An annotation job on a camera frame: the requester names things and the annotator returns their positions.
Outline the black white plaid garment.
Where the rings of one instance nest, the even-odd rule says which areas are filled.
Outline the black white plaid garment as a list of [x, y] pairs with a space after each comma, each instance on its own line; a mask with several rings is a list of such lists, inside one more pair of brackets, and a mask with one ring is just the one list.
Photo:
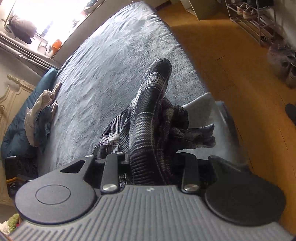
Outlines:
[[128, 107], [107, 126], [93, 155], [129, 155], [135, 185], [174, 185], [181, 175], [177, 151], [215, 146], [214, 124], [189, 127], [189, 115], [182, 106], [164, 97], [171, 75], [168, 59], [154, 61], [142, 78]]

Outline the grey fleece blanket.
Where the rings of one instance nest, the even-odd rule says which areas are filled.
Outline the grey fleece blanket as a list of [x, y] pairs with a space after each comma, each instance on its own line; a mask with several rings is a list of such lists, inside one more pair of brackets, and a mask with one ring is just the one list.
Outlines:
[[141, 1], [110, 17], [58, 72], [58, 109], [45, 150], [37, 157], [39, 175], [91, 154], [109, 123], [136, 96], [149, 66], [161, 58], [172, 66], [166, 98], [188, 111], [191, 127], [215, 125], [215, 147], [192, 153], [246, 167], [248, 159], [226, 106], [215, 101], [168, 25]]

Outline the beige crumpled cloth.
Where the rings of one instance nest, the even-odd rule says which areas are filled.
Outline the beige crumpled cloth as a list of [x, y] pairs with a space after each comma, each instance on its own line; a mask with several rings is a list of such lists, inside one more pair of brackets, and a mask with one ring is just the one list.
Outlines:
[[53, 90], [44, 90], [25, 115], [25, 132], [31, 146], [43, 148], [50, 136], [53, 117], [58, 107], [56, 96], [62, 86], [58, 82]]

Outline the teal pillow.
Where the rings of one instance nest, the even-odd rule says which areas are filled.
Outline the teal pillow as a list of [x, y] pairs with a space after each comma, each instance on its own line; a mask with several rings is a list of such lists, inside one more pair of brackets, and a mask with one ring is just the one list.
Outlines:
[[45, 90], [53, 89], [58, 70], [51, 68], [39, 81], [36, 88], [25, 100], [19, 112], [16, 114], [5, 133], [1, 144], [1, 159], [10, 156], [21, 156], [24, 158], [35, 158], [37, 149], [29, 144], [25, 132], [25, 116], [28, 108], [32, 108], [38, 97]]

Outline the cream carved headboard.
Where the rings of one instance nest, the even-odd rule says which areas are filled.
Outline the cream carved headboard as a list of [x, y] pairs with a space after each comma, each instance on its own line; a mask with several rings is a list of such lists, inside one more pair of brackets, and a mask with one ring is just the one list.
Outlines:
[[1, 143], [12, 120], [35, 89], [34, 85], [11, 74], [7, 78], [8, 86], [1, 96]]

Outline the orange container on windowsill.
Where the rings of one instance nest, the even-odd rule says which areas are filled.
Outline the orange container on windowsill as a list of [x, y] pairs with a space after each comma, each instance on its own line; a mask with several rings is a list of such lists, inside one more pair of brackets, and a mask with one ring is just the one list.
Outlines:
[[62, 41], [60, 39], [56, 40], [53, 44], [52, 44], [52, 52], [53, 52], [53, 56], [58, 52], [58, 50], [60, 49], [60, 47], [62, 46]]

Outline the grey fuzzy slippers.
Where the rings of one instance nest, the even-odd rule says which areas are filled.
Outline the grey fuzzy slippers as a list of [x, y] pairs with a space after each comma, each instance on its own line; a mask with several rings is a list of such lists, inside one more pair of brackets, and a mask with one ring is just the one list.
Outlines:
[[287, 87], [295, 89], [295, 49], [293, 47], [284, 40], [274, 41], [267, 52], [267, 62], [278, 79]]

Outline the metal shoe rack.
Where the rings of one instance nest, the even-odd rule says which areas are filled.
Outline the metal shoe rack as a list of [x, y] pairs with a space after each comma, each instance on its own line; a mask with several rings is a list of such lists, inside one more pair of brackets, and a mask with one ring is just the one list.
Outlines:
[[261, 46], [276, 38], [274, 1], [225, 1], [229, 19]]

